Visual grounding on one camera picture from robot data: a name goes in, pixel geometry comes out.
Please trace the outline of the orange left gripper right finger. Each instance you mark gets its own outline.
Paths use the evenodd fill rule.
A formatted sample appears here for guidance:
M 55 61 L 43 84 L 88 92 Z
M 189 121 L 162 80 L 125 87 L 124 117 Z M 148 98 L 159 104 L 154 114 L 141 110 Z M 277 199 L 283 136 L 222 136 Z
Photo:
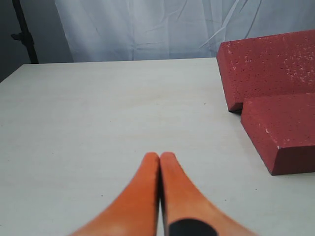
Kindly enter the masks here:
M 160 199 L 166 236 L 253 236 L 220 211 L 192 183 L 176 156 L 160 156 Z

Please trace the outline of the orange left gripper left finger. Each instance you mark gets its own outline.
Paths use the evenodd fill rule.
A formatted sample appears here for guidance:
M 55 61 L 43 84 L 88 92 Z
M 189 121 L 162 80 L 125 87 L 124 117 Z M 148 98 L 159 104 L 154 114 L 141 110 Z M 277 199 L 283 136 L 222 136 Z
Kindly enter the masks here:
M 159 156 L 145 154 L 130 183 L 73 236 L 155 236 L 158 225 Z

